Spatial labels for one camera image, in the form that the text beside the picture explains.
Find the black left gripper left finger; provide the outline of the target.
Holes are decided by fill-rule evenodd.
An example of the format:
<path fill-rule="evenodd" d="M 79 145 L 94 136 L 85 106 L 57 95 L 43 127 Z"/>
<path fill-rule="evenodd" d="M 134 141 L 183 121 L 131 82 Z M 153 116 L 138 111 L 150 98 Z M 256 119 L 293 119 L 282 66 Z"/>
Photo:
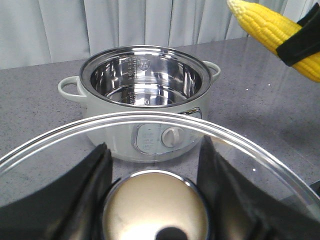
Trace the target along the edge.
<path fill-rule="evenodd" d="M 98 145 L 46 187 L 0 208 L 2 240 L 96 240 L 99 210 L 110 190 L 113 158 Z"/>

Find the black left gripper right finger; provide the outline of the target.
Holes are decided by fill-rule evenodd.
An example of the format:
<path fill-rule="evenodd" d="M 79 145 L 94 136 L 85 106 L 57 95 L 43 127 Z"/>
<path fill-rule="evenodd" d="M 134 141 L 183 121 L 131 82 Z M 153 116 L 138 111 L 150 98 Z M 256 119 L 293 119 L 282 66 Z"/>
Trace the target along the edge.
<path fill-rule="evenodd" d="M 320 223 L 260 190 L 204 136 L 196 185 L 205 199 L 211 240 L 318 240 Z"/>

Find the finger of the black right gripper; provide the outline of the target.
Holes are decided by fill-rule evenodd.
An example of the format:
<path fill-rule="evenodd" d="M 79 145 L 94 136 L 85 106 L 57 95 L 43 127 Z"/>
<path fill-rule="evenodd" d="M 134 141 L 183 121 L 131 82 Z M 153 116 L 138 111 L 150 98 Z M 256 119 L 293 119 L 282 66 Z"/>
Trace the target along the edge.
<path fill-rule="evenodd" d="M 276 48 L 279 58 L 290 67 L 320 52 L 320 5 L 315 3 L 297 24 L 301 29 Z"/>

